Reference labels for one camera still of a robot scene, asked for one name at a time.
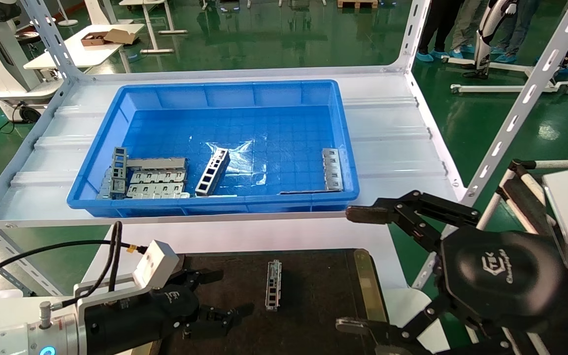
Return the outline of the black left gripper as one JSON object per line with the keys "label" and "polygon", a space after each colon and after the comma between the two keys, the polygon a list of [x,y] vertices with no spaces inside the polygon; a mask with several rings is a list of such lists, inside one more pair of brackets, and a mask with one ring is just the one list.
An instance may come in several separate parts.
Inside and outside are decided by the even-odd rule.
{"label": "black left gripper", "polygon": [[229,310],[202,305],[194,290],[222,280],[223,270],[180,268],[167,287],[126,297],[112,305],[92,306],[85,313],[88,355],[115,355],[158,341],[183,325],[182,339],[191,341],[226,337],[252,315],[254,303]]}

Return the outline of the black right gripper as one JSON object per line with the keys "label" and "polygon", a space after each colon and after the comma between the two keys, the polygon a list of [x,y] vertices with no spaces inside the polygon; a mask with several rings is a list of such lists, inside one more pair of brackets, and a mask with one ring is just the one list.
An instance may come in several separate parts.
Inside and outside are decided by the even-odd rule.
{"label": "black right gripper", "polygon": [[372,341],[374,355],[432,355],[419,337],[446,313],[472,328],[486,325],[540,332],[550,326],[568,281],[554,242],[522,231],[480,230],[457,230],[441,241],[441,232],[426,217],[475,227],[480,212],[417,190],[345,209],[345,218],[351,222],[395,224],[426,251],[439,252],[445,293],[418,309],[403,326],[396,326],[381,292],[363,292],[365,317],[336,319],[339,332]]}

